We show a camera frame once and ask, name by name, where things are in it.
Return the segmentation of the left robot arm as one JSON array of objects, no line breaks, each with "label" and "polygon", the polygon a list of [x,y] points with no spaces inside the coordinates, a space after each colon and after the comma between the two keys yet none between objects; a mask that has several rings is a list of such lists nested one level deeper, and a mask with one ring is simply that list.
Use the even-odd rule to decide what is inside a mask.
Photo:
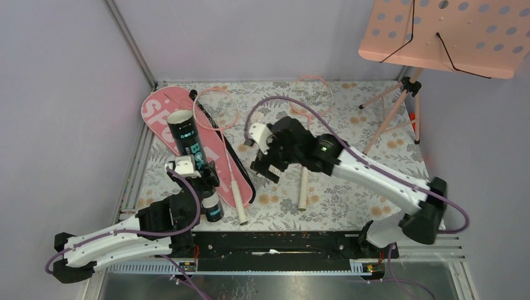
[{"label": "left robot arm", "polygon": [[195,251],[191,230],[200,223],[204,192],[219,186],[216,165],[210,161],[192,169],[175,160],[166,173],[181,187],[177,194],[91,234],[55,235],[57,253],[45,271],[63,284],[78,283],[122,261],[170,254],[185,257]]}]

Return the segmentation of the black shuttlecock tube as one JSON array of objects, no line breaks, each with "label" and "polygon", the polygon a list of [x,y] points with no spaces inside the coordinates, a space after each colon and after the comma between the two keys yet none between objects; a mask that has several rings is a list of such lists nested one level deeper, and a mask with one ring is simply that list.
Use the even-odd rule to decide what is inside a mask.
[{"label": "black shuttlecock tube", "polygon": [[[201,169],[203,166],[213,164],[214,166],[211,166],[211,168],[217,175],[215,162],[207,161],[206,153],[204,152],[204,147],[199,137],[199,131],[194,120],[193,112],[190,110],[175,111],[167,117],[167,125],[174,139],[179,155],[193,156],[197,170]],[[210,223],[215,223],[223,218],[224,209],[221,205],[217,191],[213,196],[200,200],[201,213],[205,215],[207,221]]]}]

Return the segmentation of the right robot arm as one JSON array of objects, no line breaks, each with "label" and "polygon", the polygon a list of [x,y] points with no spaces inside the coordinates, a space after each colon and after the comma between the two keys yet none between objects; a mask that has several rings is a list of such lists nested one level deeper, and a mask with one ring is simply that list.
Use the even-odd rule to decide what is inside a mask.
[{"label": "right robot arm", "polygon": [[284,172],[299,164],[311,172],[345,179],[376,193],[400,211],[379,221],[368,221],[361,230],[358,248],[373,258],[391,243],[412,240],[434,244],[446,210],[440,200],[447,184],[435,177],[414,179],[378,163],[333,134],[314,136],[297,119],[284,117],[274,124],[246,127],[245,143],[259,151],[251,169],[277,183],[271,168]]}]

